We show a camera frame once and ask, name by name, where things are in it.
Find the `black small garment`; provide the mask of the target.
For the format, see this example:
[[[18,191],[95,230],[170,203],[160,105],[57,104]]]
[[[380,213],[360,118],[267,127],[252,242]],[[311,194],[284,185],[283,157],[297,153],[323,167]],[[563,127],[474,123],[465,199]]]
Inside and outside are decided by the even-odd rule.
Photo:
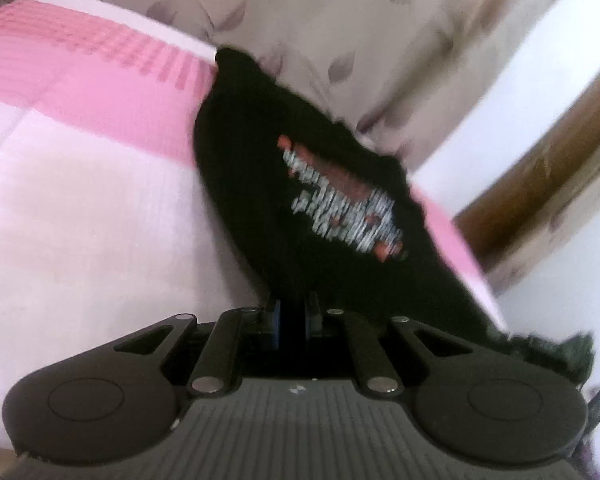
[[[460,231],[400,162],[278,84],[248,53],[215,53],[193,151],[212,204],[251,271],[278,298],[373,320],[406,316],[525,359],[576,385],[594,341],[509,333]]]

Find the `pink checkered bed sheet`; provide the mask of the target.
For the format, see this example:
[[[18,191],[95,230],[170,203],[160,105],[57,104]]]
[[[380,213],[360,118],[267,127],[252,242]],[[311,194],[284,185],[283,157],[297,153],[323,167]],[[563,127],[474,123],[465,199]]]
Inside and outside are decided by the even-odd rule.
[[[97,0],[0,6],[0,448],[23,376],[264,295],[204,195],[215,50]]]

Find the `beige leaf-pattern curtain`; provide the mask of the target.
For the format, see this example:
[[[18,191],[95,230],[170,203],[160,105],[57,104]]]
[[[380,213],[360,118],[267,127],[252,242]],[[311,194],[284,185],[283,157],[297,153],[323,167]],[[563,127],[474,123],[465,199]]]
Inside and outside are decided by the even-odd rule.
[[[417,168],[556,0],[98,1],[249,52],[372,148]]]

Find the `brown wooden door frame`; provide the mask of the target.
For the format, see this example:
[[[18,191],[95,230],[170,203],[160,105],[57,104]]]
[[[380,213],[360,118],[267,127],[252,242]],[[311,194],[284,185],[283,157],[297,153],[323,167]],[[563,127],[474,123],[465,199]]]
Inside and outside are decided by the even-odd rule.
[[[600,210],[600,72],[554,126],[456,217],[501,295]]]

